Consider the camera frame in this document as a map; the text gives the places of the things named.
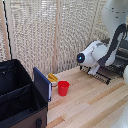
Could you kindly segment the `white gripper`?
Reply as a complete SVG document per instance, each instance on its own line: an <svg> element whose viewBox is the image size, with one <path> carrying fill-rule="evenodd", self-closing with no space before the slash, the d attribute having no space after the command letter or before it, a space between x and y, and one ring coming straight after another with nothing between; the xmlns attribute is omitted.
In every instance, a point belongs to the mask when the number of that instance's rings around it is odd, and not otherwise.
<svg viewBox="0 0 128 128"><path fill-rule="evenodd" d="M93 67L91 67L91 69L89 70L88 74L89 75L95 75L99 69L100 65L95 65Z"/></svg>

